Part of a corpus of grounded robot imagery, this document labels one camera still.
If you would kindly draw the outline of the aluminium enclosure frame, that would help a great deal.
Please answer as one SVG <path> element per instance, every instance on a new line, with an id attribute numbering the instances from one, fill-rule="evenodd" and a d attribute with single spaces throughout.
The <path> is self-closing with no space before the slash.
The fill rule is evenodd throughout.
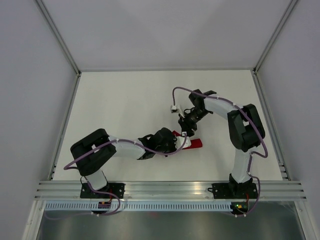
<path id="1" fill-rule="evenodd" d="M 316 115 L 289 100 L 281 89 L 273 41 L 292 0 L 37 0 L 45 22 L 76 73 L 66 113 L 54 142 L 48 177 L 35 199 L 47 219 L 43 239 L 317 240 L 317 210 L 307 185 L 294 176 L 280 119 L 302 143 L 299 130 Z M 71 146 L 97 129 L 135 140 L 161 128 L 179 131 L 171 105 L 191 108 L 191 90 L 215 91 L 237 105 L 254 104 L 265 129 L 265 146 L 251 164 L 260 182 L 259 201 L 247 215 L 223 211 L 120 211 L 97 216 L 90 210 L 46 210 L 47 201 L 82 201 L 84 179 Z M 124 183 L 123 199 L 140 202 L 230 202 L 208 188 L 227 183 L 235 148 L 228 122 L 209 114 L 197 124 L 203 146 L 148 160 L 110 159 L 103 167 L 110 183 Z"/>

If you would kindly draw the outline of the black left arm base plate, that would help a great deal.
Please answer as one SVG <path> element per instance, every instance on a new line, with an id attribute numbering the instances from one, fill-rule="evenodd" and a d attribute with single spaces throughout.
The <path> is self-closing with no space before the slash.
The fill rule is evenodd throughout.
<path id="1" fill-rule="evenodd" d="M 105 194 L 105 192 L 108 192 L 117 196 L 119 199 L 123 199 L 123 196 L 125 193 L 125 184 L 111 182 L 111 183 L 108 183 L 107 186 L 99 189 L 98 191 L 104 192 L 104 194 L 92 191 L 88 183 L 85 182 L 81 186 L 80 198 L 81 199 L 110 199 L 110 198 L 113 199 L 114 197 L 112 195 Z"/>

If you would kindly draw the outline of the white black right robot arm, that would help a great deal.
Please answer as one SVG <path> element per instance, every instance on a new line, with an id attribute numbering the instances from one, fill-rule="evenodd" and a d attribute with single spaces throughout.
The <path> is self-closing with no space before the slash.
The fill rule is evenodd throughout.
<path id="1" fill-rule="evenodd" d="M 253 180 L 251 164 L 257 148 L 265 146 L 266 136 L 255 105 L 240 106 L 217 95 L 215 91 L 190 91 L 193 107 L 179 113 L 181 131 L 192 137 L 197 123 L 208 114 L 217 114 L 227 120 L 229 138 L 235 148 L 234 165 L 228 183 L 214 183 L 209 189 L 215 199 L 258 199 L 260 187 Z"/>

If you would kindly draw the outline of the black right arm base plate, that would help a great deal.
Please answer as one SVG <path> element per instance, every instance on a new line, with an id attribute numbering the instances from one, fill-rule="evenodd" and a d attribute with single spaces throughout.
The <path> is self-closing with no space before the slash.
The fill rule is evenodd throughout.
<path id="1" fill-rule="evenodd" d="M 214 199 L 256 199 L 258 189 L 255 183 L 249 183 L 240 187 L 231 187 L 230 183 L 212 183 L 211 192 Z"/>

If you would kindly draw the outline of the red cloth napkin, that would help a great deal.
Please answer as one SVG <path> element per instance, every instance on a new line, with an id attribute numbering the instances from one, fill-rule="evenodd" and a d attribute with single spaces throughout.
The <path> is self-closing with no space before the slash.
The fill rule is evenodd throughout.
<path id="1" fill-rule="evenodd" d="M 176 138 L 177 136 L 185 136 L 185 133 L 178 133 L 177 131 L 172 131 L 172 134 L 174 135 L 174 137 Z M 189 150 L 189 149 L 198 149 L 198 148 L 202 148 L 203 147 L 203 143 L 201 141 L 201 139 L 196 138 L 196 139 L 190 139 L 191 140 L 191 146 L 188 148 L 184 148 L 182 150 Z"/>

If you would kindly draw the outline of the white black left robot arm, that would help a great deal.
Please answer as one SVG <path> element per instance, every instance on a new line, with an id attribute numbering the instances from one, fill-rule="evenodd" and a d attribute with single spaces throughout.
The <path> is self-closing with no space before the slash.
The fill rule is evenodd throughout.
<path id="1" fill-rule="evenodd" d="M 155 155 L 167 156 L 177 150 L 176 136 L 165 127 L 134 140 L 116 138 L 99 128 L 70 147 L 79 174 L 98 198 L 104 198 L 109 193 L 109 183 L 102 167 L 111 158 L 148 160 Z"/>

